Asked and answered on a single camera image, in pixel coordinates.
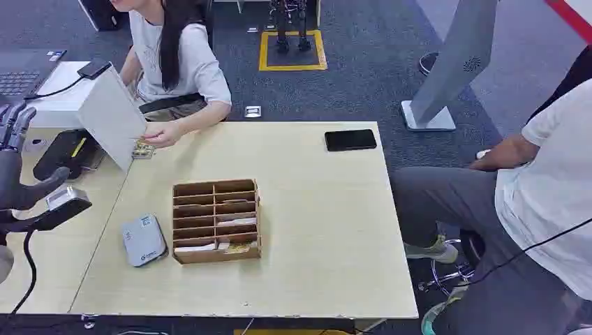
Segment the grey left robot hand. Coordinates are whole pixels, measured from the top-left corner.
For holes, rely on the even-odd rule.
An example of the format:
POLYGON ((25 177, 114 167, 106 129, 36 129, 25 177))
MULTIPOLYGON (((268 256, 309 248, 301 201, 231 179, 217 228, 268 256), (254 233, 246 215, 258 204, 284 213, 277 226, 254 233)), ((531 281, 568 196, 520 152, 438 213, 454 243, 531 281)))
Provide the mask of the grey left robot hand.
POLYGON ((70 174, 67 167, 57 168, 47 179, 34 185, 20 182, 21 151, 30 121, 36 109, 25 101, 1 107, 1 210, 32 208, 37 201, 60 187, 70 174))

